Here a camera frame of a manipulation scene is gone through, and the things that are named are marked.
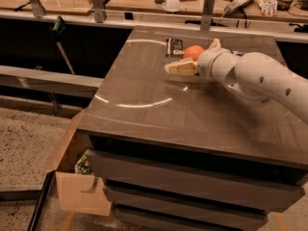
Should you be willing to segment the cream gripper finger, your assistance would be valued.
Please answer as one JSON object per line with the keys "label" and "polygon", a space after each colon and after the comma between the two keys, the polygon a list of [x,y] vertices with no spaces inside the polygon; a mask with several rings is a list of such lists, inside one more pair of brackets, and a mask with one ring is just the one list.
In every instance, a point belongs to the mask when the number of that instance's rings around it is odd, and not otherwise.
{"label": "cream gripper finger", "polygon": [[221,48],[220,40],[218,38],[214,38],[213,42],[210,44],[209,48],[210,49],[220,49]]}
{"label": "cream gripper finger", "polygon": [[165,65],[165,71],[170,75],[194,76],[197,74],[197,65],[192,58]]}

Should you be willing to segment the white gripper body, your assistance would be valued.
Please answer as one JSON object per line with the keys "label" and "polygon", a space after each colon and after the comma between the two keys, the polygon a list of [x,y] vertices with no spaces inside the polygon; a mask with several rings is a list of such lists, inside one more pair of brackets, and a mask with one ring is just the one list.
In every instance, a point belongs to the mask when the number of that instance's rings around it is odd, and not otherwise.
{"label": "white gripper body", "polygon": [[225,83],[227,75],[234,68],[239,56],[230,50],[209,48],[201,53],[197,59],[197,72],[209,81]]}

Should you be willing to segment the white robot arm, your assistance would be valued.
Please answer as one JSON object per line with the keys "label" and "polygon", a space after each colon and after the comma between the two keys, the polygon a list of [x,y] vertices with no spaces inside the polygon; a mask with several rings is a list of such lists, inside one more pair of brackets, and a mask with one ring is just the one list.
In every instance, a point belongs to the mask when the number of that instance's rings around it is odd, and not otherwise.
{"label": "white robot arm", "polygon": [[259,52],[242,56],[222,48],[215,38],[209,48],[192,57],[165,65],[171,75],[194,76],[220,83],[226,90],[254,106],[273,99],[308,122],[308,80],[274,58]]}

